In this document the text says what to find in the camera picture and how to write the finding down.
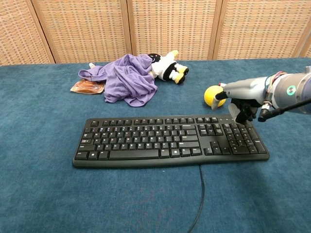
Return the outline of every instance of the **woven panel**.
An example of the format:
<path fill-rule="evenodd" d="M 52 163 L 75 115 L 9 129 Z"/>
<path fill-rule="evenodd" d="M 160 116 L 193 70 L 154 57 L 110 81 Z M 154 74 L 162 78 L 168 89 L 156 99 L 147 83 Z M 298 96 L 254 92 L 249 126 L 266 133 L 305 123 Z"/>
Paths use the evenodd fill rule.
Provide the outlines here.
<path fill-rule="evenodd" d="M 0 65 L 50 63 L 24 0 L 1 0 Z"/>
<path fill-rule="evenodd" d="M 307 54 L 306 54 L 306 57 L 311 57 L 311 47 L 309 48 Z"/>
<path fill-rule="evenodd" d="M 215 0 L 132 2 L 136 54 L 178 50 L 178 60 L 207 59 Z"/>
<path fill-rule="evenodd" d="M 217 59 L 291 57 L 310 16 L 310 0 L 229 0 Z"/>
<path fill-rule="evenodd" d="M 103 62 L 126 54 L 120 0 L 36 0 L 59 63 Z"/>

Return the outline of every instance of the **orange packet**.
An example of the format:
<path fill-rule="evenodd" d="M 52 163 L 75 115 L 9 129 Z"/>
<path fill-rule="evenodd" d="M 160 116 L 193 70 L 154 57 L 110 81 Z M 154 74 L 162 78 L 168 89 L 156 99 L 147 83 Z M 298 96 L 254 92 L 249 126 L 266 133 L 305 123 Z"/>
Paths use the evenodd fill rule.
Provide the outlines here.
<path fill-rule="evenodd" d="M 81 94 L 98 94 L 102 93 L 104 88 L 104 83 L 91 82 L 86 79 L 82 79 L 76 82 L 70 91 Z"/>

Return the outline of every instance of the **black keyboard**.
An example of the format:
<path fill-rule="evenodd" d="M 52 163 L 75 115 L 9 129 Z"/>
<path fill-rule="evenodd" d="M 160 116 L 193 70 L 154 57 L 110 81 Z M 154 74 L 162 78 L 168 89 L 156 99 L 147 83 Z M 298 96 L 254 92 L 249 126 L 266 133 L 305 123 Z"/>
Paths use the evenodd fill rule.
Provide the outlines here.
<path fill-rule="evenodd" d="M 254 125 L 230 115 L 88 119 L 74 167 L 157 167 L 268 160 Z"/>

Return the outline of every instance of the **table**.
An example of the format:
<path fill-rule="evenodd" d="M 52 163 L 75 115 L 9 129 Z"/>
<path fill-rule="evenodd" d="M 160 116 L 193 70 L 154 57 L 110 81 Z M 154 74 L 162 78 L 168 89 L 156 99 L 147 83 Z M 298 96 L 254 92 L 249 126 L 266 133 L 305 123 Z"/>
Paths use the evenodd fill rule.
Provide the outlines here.
<path fill-rule="evenodd" d="M 185 233 L 201 202 L 198 166 L 77 169 L 71 164 L 92 117 L 228 114 L 203 99 L 214 84 L 304 71 L 309 58 L 179 61 L 182 85 L 156 80 L 143 107 L 70 92 L 87 64 L 0 67 L 0 232 Z M 204 206 L 194 233 L 311 231 L 311 117 L 254 122 L 268 161 L 202 166 Z"/>

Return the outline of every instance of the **space bar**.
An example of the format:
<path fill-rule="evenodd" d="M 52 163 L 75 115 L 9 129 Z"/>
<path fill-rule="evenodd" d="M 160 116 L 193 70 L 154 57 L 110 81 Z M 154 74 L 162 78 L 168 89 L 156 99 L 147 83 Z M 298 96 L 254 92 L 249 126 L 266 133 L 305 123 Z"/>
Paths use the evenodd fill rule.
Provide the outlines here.
<path fill-rule="evenodd" d="M 115 150 L 110 152 L 110 160 L 158 159 L 158 150 Z"/>

